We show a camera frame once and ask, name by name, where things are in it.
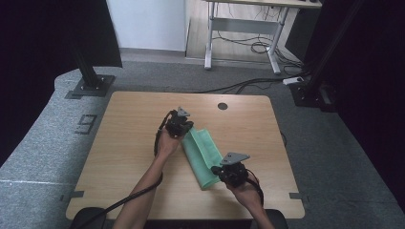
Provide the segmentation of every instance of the table top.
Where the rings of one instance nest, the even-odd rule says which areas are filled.
[[[218,108],[227,105],[226,110]],[[265,208],[287,219],[305,214],[270,100],[262,95],[116,92],[97,131],[66,216],[84,207],[107,208],[127,197],[151,164],[156,130],[171,110],[182,106],[197,130],[207,129],[223,156],[250,155],[243,164],[260,180]],[[202,191],[182,146],[163,170],[149,219],[251,219],[222,182]],[[115,219],[121,207],[110,212]]]
[[[315,3],[309,0],[204,0],[206,2],[217,3],[231,3],[231,4],[246,4],[246,5],[260,5],[260,6],[273,6],[273,7],[291,7],[291,8],[307,8],[307,9],[320,9],[322,3],[317,0]]]

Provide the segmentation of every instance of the green towel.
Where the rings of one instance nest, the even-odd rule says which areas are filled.
[[[181,143],[202,189],[220,181],[218,176],[211,172],[211,167],[221,166],[220,162],[223,160],[223,156],[206,129],[197,131],[193,127]]]

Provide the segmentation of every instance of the wall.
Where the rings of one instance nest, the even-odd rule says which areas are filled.
[[[187,0],[107,0],[120,48],[185,51]]]

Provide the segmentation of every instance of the gray carpet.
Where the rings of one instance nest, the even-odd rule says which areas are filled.
[[[106,97],[65,99],[79,71],[55,80],[49,104],[0,169],[0,228],[69,228],[70,194],[112,92],[191,93],[271,77],[268,70],[251,68],[217,66],[207,72],[193,64],[123,65],[96,68],[117,77]],[[288,219],[289,228],[405,228],[404,213],[338,114],[296,107],[281,83],[259,86],[265,89],[247,87],[243,94],[270,97],[306,209],[303,219]],[[96,115],[88,135],[76,134],[83,115]]]

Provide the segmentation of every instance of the standing desk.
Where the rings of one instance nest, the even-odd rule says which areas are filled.
[[[208,42],[205,47],[205,62],[204,68],[211,69],[212,60],[212,32],[213,31],[234,31],[246,33],[259,33],[268,34],[273,36],[272,44],[267,48],[267,55],[270,60],[271,67],[275,74],[280,74],[274,52],[277,43],[280,39],[281,31],[286,22],[289,8],[305,8],[305,9],[319,9],[322,4],[317,0],[316,3],[311,3],[309,0],[205,0],[209,2],[209,15],[208,15]],[[278,22],[256,21],[256,20],[242,20],[234,18],[220,18],[215,16],[215,4],[231,3],[231,4],[245,4],[245,5],[259,5],[259,6],[272,6],[282,7],[282,15]]]

